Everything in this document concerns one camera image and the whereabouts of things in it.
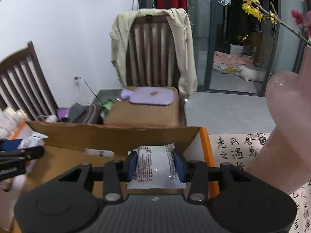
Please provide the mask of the white snack packet red text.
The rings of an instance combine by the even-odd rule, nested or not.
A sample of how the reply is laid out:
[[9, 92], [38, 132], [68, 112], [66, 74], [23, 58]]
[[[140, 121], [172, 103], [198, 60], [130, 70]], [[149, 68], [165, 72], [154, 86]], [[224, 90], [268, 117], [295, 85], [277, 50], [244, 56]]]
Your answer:
[[128, 189], [185, 189], [180, 182], [173, 162], [174, 144], [161, 146], [140, 146], [134, 151], [138, 154], [136, 170]]

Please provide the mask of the orange cardboard snack box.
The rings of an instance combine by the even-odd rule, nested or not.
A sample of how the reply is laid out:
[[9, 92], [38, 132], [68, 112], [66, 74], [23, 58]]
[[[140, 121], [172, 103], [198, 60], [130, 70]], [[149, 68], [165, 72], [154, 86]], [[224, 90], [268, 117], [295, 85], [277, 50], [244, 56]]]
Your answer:
[[[91, 156], [84, 149], [114, 152], [116, 159], [125, 159], [129, 151], [140, 146], [174, 144], [176, 151], [188, 160], [215, 164], [210, 139], [204, 127], [116, 128], [90, 124], [56, 124], [31, 122], [30, 128], [47, 136], [45, 154], [34, 167], [23, 191], [23, 198], [46, 182], [75, 166], [100, 167], [105, 157]], [[128, 190], [121, 185], [125, 203], [103, 207], [103, 186], [93, 182], [92, 190], [83, 198], [77, 215], [60, 215], [61, 226], [74, 226], [86, 232], [219, 232], [220, 227], [210, 213], [182, 199], [180, 190]]]

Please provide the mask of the calligraphy print tablecloth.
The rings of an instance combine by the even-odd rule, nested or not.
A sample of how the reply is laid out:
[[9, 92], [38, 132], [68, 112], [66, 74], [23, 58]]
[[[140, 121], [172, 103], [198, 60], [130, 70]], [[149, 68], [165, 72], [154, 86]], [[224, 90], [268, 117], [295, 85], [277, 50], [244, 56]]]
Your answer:
[[310, 232], [310, 169], [278, 133], [210, 135], [215, 165], [229, 162], [288, 193], [297, 216], [290, 232]]

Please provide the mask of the grey striped bag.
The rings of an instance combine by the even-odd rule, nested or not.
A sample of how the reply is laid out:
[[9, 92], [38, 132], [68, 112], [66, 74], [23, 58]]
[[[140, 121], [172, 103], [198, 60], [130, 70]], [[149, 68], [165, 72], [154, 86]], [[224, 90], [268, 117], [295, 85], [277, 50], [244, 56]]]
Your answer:
[[102, 107], [90, 103], [89, 105], [81, 105], [75, 103], [70, 107], [68, 122], [80, 124], [103, 124], [101, 117]]

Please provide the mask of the purple hot water bottle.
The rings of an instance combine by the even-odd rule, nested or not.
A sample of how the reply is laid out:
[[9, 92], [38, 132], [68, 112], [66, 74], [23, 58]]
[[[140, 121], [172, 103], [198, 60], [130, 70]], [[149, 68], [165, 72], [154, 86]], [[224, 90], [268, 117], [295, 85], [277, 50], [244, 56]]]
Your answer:
[[132, 104], [167, 106], [174, 100], [174, 92], [162, 87], [138, 87], [121, 90], [121, 99]]

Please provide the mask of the dark wooden chair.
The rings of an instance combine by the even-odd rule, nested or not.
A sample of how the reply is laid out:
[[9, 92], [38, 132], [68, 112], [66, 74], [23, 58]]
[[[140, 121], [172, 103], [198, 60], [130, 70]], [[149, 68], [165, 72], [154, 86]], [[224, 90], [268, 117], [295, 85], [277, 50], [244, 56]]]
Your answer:
[[58, 105], [32, 41], [1, 60], [1, 110], [22, 110], [30, 120], [54, 115]]

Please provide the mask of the pink ceramic vase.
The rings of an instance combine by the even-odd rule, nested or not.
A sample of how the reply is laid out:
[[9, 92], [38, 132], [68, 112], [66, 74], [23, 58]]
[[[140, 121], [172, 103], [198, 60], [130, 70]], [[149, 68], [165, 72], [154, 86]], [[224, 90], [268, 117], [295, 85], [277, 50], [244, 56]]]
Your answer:
[[310, 169], [310, 47], [299, 73], [277, 72], [266, 88], [267, 106], [285, 146]]

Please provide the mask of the wooden chair with jacket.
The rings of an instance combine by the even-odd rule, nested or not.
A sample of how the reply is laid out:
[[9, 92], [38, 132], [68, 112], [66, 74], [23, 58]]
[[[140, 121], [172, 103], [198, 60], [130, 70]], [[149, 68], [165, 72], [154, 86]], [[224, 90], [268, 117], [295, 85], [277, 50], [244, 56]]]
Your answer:
[[175, 44], [166, 16], [146, 15], [135, 19], [126, 54], [126, 90], [162, 87], [174, 92], [167, 106], [132, 104], [117, 100], [107, 117], [106, 126], [184, 127], [187, 124], [184, 97], [178, 89], [180, 72]]

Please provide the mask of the white cat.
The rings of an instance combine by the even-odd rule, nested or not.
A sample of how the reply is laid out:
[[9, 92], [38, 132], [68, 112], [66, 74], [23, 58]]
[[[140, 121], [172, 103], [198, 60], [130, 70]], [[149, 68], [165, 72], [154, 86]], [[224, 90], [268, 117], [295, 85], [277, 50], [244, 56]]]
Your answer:
[[237, 75], [243, 78], [246, 82], [263, 82], [266, 73], [260, 70], [253, 70], [245, 66], [240, 66]]

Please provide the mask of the beige jacket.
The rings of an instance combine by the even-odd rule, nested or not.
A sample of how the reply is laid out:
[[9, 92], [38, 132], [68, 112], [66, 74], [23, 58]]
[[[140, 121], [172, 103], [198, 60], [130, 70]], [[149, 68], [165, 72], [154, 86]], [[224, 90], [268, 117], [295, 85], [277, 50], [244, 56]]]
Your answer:
[[166, 16], [170, 26], [176, 52], [176, 62], [180, 72], [178, 89], [184, 96], [197, 91], [198, 81], [193, 51], [190, 19], [184, 9], [140, 9], [119, 13], [110, 31], [111, 63], [116, 69], [118, 80], [123, 87], [126, 83], [126, 54], [130, 30], [135, 19], [152, 16]]

